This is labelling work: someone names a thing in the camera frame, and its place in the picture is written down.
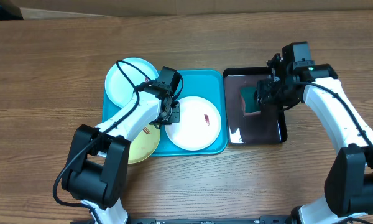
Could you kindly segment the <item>white plate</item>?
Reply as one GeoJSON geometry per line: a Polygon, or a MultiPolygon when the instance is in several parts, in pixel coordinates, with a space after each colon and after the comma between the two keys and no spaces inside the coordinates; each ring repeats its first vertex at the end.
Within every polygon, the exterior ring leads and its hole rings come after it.
{"type": "Polygon", "coordinates": [[[212,102],[198,96],[180,99],[180,120],[167,125],[165,132],[171,142],[187,151],[199,151],[215,142],[222,122],[212,102]]]}

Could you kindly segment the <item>green sponge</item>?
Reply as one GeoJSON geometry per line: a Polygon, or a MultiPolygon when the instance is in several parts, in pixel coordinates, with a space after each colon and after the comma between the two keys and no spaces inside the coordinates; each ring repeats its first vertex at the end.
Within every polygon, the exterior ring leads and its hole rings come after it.
{"type": "Polygon", "coordinates": [[[242,112],[244,115],[260,113],[260,106],[255,98],[256,87],[244,86],[240,89],[242,112]]]}

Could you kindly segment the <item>light blue plate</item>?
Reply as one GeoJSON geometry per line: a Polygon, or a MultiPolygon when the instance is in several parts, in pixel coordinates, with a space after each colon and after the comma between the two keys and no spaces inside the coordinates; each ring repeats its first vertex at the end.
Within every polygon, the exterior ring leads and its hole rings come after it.
{"type": "Polygon", "coordinates": [[[118,66],[135,86],[155,80],[159,74],[150,62],[142,58],[125,58],[122,62],[115,63],[106,75],[104,87],[112,103],[123,108],[131,100],[134,90],[118,66]]]}

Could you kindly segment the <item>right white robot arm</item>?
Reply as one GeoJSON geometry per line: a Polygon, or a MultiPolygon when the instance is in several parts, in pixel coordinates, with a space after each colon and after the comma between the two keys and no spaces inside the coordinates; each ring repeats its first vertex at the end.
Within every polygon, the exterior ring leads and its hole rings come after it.
{"type": "Polygon", "coordinates": [[[352,223],[373,215],[373,130],[348,100],[338,74],[312,60],[307,42],[284,46],[267,67],[272,74],[257,84],[258,105],[280,111],[307,105],[336,151],[324,195],[294,208],[286,223],[352,223]]]}

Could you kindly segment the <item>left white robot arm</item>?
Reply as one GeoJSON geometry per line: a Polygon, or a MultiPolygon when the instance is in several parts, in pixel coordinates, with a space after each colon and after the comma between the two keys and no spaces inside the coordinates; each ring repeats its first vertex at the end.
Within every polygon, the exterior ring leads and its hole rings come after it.
{"type": "Polygon", "coordinates": [[[82,124],[74,133],[65,167],[53,185],[60,205],[87,208],[93,223],[130,223],[121,194],[130,145],[149,124],[160,129],[180,120],[176,101],[183,78],[163,67],[158,78],[132,86],[132,100],[96,127],[82,124]]]}

